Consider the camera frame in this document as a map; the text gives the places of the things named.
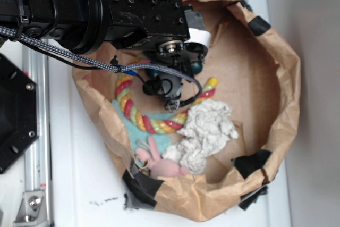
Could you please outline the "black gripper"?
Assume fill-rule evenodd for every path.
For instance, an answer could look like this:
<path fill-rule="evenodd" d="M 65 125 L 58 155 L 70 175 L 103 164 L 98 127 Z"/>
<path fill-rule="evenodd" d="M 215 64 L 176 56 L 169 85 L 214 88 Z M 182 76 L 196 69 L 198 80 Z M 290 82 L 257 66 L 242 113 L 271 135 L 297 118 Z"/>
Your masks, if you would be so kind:
<path fill-rule="evenodd" d="M 153 62 L 179 68 L 203 62 L 210 44 L 202 14 L 182 0 L 109 0 L 104 41 L 144 51 Z"/>

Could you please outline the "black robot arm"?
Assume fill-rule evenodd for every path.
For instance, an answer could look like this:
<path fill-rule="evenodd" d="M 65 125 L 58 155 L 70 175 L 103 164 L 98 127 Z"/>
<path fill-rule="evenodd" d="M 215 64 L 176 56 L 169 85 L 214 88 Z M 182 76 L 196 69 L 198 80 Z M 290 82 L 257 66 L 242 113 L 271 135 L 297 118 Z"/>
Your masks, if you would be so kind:
<path fill-rule="evenodd" d="M 13 40 L 53 39 L 79 55 L 110 43 L 172 67 L 202 61 L 209 47 L 202 17 L 182 0 L 1 0 L 1 25 Z"/>

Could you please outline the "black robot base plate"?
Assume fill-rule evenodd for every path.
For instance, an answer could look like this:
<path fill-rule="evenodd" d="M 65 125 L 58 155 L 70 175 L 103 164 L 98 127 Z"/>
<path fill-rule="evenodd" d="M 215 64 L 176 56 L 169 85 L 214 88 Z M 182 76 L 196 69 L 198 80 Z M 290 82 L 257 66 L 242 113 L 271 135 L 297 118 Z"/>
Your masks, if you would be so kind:
<path fill-rule="evenodd" d="M 1 54 L 1 174 L 38 138 L 37 84 Z"/>

